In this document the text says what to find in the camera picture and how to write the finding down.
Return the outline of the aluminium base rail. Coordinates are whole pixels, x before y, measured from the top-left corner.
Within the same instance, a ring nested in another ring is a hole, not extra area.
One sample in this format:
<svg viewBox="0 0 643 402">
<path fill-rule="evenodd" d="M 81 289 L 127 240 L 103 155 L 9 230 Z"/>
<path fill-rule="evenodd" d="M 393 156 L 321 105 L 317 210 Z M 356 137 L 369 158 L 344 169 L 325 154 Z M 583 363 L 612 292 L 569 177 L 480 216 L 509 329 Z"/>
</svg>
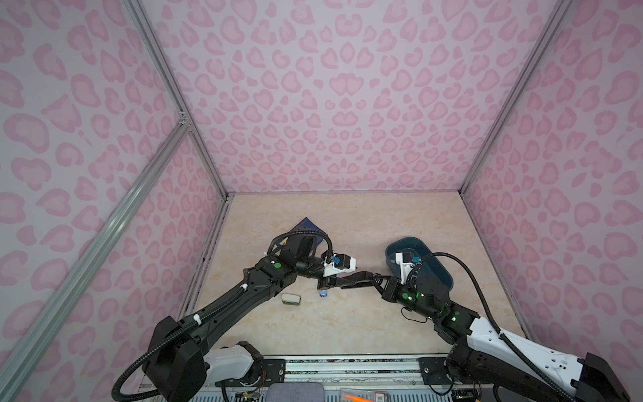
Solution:
<svg viewBox="0 0 643 402">
<path fill-rule="evenodd" d="M 266 356 L 245 380 L 228 379 L 231 401 L 264 401 L 276 384 L 317 383 L 326 401 L 341 400 L 343 390 L 364 398 L 382 392 L 389 401 L 525 401 L 493 383 L 454 380 L 443 354 L 358 354 Z"/>
</svg>

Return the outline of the blue book yellow label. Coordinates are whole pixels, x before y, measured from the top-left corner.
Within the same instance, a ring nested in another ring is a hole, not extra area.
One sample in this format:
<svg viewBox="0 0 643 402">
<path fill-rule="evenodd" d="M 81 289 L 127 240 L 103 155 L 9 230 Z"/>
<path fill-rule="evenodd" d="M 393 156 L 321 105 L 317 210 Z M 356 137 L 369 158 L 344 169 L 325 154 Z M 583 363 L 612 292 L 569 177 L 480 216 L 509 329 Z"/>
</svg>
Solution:
<svg viewBox="0 0 643 402">
<path fill-rule="evenodd" d="M 314 256 L 317 248 L 325 243 L 328 234 L 315 225 L 309 218 L 302 219 L 280 240 L 278 246 L 283 246 L 297 256 Z"/>
</svg>

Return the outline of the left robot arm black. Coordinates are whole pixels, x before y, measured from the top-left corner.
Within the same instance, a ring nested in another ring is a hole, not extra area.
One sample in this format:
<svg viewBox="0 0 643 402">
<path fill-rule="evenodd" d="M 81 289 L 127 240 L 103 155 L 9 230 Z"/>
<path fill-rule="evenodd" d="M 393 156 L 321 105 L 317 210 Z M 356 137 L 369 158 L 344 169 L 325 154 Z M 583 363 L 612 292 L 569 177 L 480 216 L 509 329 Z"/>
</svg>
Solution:
<svg viewBox="0 0 643 402">
<path fill-rule="evenodd" d="M 223 363 L 207 363 L 212 346 L 254 308 L 277 296 L 300 276 L 324 280 L 354 272 L 355 258 L 333 250 L 319 230 L 290 231 L 276 236 L 266 254 L 243 271 L 239 284 L 207 307 L 179 321 L 167 317 L 155 327 L 144 355 L 132 363 L 112 387 L 115 401 L 139 401 L 161 395 L 167 401 L 189 401 L 209 374 L 224 380 L 245 377 L 246 369 L 230 368 L 240 358 L 253 365 L 259 353 L 248 344 L 224 350 Z"/>
</svg>

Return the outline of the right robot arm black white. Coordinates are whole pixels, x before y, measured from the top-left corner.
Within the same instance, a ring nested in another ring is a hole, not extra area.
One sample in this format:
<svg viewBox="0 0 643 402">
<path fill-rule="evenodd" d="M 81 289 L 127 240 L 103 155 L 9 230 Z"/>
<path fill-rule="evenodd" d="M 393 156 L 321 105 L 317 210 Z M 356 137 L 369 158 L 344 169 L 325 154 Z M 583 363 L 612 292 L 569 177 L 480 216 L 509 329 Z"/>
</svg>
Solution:
<svg viewBox="0 0 643 402">
<path fill-rule="evenodd" d="M 375 277 L 383 300 L 398 303 L 432 324 L 451 346 L 445 374 L 461 382 L 489 383 L 532 401 L 628 401 L 630 395 L 606 360 L 557 351 L 501 328 L 477 281 L 472 283 L 483 313 L 450 297 L 451 286 L 423 273 L 428 254 L 400 261 L 398 275 Z"/>
</svg>

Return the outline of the grey pad front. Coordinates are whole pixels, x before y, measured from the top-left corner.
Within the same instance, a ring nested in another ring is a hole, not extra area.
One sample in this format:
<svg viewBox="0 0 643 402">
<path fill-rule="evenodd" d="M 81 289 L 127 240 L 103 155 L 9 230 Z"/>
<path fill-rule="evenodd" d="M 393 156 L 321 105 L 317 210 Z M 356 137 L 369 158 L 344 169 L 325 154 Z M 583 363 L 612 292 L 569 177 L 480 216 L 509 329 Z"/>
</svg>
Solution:
<svg viewBox="0 0 643 402">
<path fill-rule="evenodd" d="M 271 385 L 265 402 L 324 402 L 325 390 L 320 383 L 278 383 Z"/>
</svg>

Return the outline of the aluminium frame corner post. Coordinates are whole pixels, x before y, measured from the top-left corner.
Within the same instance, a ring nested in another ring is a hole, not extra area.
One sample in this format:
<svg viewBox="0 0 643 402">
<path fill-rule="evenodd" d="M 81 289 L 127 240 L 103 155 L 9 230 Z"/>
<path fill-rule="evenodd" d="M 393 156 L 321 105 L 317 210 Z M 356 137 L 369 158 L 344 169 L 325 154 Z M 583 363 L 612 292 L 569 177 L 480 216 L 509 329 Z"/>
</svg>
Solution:
<svg viewBox="0 0 643 402">
<path fill-rule="evenodd" d="M 145 10 L 144 4 L 139 0 L 125 0 L 122 1 L 124 7 L 129 13 L 132 23 L 135 25 L 137 31 L 142 37 L 142 43 L 147 49 L 147 52 L 152 58 L 152 62 L 157 68 L 158 74 L 161 78 L 162 83 L 164 84 L 167 93 L 169 94 L 172 102 L 174 103 L 182 121 L 187 124 L 189 127 L 189 136 L 191 137 L 194 146 L 197 149 L 199 157 L 205 165 L 206 173 L 209 174 L 211 181 L 213 182 L 219 196 L 222 200 L 227 201 L 229 198 L 229 192 L 225 189 L 223 181 L 219 176 L 214 160 L 212 159 L 209 150 L 206 146 L 206 142 L 200 132 L 194 116 L 189 109 L 189 106 L 186 102 L 184 94 L 182 93 L 178 80 L 172 67 L 168 61 L 167 56 L 165 55 L 160 39 L 155 33 L 152 22 Z"/>
<path fill-rule="evenodd" d="M 487 155 L 490 153 L 494 143 L 502 134 L 502 130 L 505 125 L 507 125 L 509 117 L 519 104 L 522 94 L 527 90 L 530 80 L 534 77 L 539 65 L 542 63 L 545 55 L 556 40 L 559 31 L 564 27 L 566 20 L 572 13 L 574 7 L 575 1 L 572 0 L 559 0 L 554 4 L 552 13 L 549 15 L 548 20 L 544 24 L 544 27 L 526 58 L 523 67 L 519 71 L 517 80 L 508 92 L 507 98 L 505 102 L 503 102 L 497 118 L 491 125 L 485 140 L 482 142 L 482 145 L 473 160 L 469 172 L 465 176 L 462 186 L 460 186 L 460 189 L 458 190 L 462 199 L 465 197 L 467 191 L 472 187 L 477 174 L 482 169 L 482 165 L 484 164 Z"/>
</svg>

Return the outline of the orange handled tool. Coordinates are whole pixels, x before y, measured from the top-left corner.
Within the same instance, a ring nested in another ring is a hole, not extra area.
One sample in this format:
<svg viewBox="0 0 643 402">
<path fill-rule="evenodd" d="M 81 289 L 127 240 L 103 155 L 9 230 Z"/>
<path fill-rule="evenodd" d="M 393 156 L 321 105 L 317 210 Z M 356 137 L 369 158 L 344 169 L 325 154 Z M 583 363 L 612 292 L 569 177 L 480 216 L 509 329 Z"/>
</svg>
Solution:
<svg viewBox="0 0 643 402">
<path fill-rule="evenodd" d="M 391 395 L 384 391 L 341 389 L 340 400 L 348 402 L 390 402 Z"/>
</svg>

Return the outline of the aluminium frame corner post left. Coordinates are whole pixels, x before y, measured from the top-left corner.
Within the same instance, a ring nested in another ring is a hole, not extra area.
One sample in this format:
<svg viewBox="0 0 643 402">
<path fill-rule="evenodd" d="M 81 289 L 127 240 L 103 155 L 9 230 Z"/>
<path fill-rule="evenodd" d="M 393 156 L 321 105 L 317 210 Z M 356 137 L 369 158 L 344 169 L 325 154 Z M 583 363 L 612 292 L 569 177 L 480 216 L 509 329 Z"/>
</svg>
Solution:
<svg viewBox="0 0 643 402">
<path fill-rule="evenodd" d="M 157 68 L 158 74 L 161 78 L 162 83 L 164 84 L 167 93 L 169 94 L 172 102 L 174 103 L 182 121 L 187 124 L 189 127 L 189 136 L 191 137 L 194 146 L 197 149 L 199 157 L 205 165 L 206 173 L 209 174 L 211 181 L 213 182 L 219 196 L 222 200 L 227 201 L 229 198 L 229 192 L 225 189 L 223 181 L 219 176 L 214 160 L 212 159 L 209 150 L 206 146 L 206 142 L 200 132 L 194 116 L 189 109 L 189 106 L 186 102 L 184 94 L 182 93 L 178 80 L 172 67 L 168 61 L 167 56 L 165 55 L 160 39 L 155 33 L 152 22 L 145 10 L 144 4 L 139 0 L 125 0 L 122 1 L 124 7 L 129 13 L 132 23 L 135 25 L 137 31 L 142 37 L 142 43 L 147 49 L 147 52 L 152 58 L 152 62 Z"/>
</svg>

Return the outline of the aluminium diagonal frame bar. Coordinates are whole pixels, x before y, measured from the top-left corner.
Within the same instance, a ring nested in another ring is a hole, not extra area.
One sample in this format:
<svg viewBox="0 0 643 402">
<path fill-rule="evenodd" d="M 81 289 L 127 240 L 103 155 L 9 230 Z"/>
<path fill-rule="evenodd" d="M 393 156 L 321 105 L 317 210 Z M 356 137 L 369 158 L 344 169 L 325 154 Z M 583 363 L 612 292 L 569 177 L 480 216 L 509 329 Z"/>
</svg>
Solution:
<svg viewBox="0 0 643 402">
<path fill-rule="evenodd" d="M 177 124 L 9 355 L 1 370 L 2 401 L 16 399 L 189 130 L 189 123 Z"/>
</svg>

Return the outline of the aluminium frame corner post right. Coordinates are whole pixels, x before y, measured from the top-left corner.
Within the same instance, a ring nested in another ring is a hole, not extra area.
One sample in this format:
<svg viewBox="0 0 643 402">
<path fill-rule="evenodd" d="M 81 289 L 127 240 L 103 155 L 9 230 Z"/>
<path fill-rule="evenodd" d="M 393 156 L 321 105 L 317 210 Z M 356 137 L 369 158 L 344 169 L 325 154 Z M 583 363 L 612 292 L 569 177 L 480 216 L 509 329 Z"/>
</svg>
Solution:
<svg viewBox="0 0 643 402">
<path fill-rule="evenodd" d="M 519 104 L 522 94 L 527 90 L 530 80 L 534 77 L 539 65 L 542 63 L 545 55 L 556 40 L 559 31 L 564 27 L 566 20 L 572 13 L 574 7 L 575 1 L 572 0 L 559 0 L 554 4 L 552 13 L 549 15 L 548 20 L 544 24 L 544 27 L 526 58 L 523 67 L 519 71 L 517 80 L 508 92 L 507 98 L 505 102 L 503 102 L 497 118 L 491 125 L 485 140 L 482 142 L 482 145 L 473 160 L 469 172 L 465 176 L 462 186 L 460 186 L 460 189 L 458 190 L 462 199 L 465 197 L 467 191 L 472 187 L 477 174 L 482 169 L 482 165 L 484 164 L 487 155 L 490 153 L 494 143 L 502 134 L 502 130 L 505 125 L 507 125 L 509 117 Z"/>
</svg>

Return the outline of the teal plastic tray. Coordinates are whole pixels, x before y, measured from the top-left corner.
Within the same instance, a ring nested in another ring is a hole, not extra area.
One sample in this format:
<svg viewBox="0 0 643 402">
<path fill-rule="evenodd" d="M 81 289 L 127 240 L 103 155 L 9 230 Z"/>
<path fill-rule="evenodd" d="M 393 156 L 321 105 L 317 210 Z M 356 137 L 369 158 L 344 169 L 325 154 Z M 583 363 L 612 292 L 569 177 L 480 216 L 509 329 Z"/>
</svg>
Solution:
<svg viewBox="0 0 643 402">
<path fill-rule="evenodd" d="M 432 251 L 419 238 L 408 236 L 388 245 L 385 249 L 386 263 L 393 275 L 398 279 L 405 279 L 410 270 L 419 267 L 416 277 L 436 276 L 451 290 L 454 281 L 445 266 L 433 256 L 428 258 Z"/>
</svg>

